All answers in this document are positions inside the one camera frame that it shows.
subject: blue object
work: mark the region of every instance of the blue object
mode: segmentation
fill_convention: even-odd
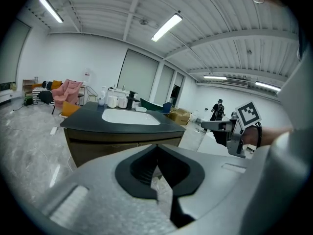
[[[167,103],[165,103],[165,104],[163,104],[163,110],[162,110],[162,113],[163,114],[169,114],[170,113],[170,111],[171,111],[171,107],[172,107],[172,103],[170,103],[170,102],[167,102]]]

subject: ceiling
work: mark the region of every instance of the ceiling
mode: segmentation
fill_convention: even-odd
[[[298,64],[298,25],[286,7],[251,0],[49,0],[64,23],[39,3],[25,7],[49,34],[111,37],[153,52],[189,73],[248,81],[248,89],[275,95],[255,81],[281,87]],[[152,36],[174,13],[183,20],[160,40]]]

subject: fluorescent ceiling light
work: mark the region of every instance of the fluorescent ceiling light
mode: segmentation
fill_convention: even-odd
[[[52,7],[48,0],[39,0],[43,6],[51,13],[51,15],[59,22],[63,23],[63,19],[59,16],[56,10]]]
[[[167,21],[165,23],[165,25],[163,25],[161,27],[161,29],[159,29],[157,31],[157,33],[151,38],[152,41],[157,41],[159,40],[166,32],[168,32],[171,28],[173,28],[175,25],[177,25],[180,21],[182,20],[182,17],[178,14],[174,14],[174,16],[171,17],[171,19],[169,21]]]
[[[272,89],[272,90],[275,90],[275,91],[280,91],[281,90],[280,88],[272,86],[272,85],[269,85],[269,84],[264,84],[264,83],[260,83],[260,82],[255,82],[255,84],[259,85],[259,86],[263,86],[263,87],[269,88],[269,89]]]
[[[203,76],[203,77],[209,78],[209,79],[227,80],[227,77],[225,77],[225,76]]]

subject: sink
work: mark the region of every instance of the sink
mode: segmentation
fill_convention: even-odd
[[[160,122],[144,112],[106,109],[102,119],[110,123],[159,125]]]

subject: soap dispenser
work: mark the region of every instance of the soap dispenser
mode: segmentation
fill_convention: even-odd
[[[98,105],[103,106],[105,103],[105,97],[106,97],[106,86],[102,86],[101,96],[98,99]]]

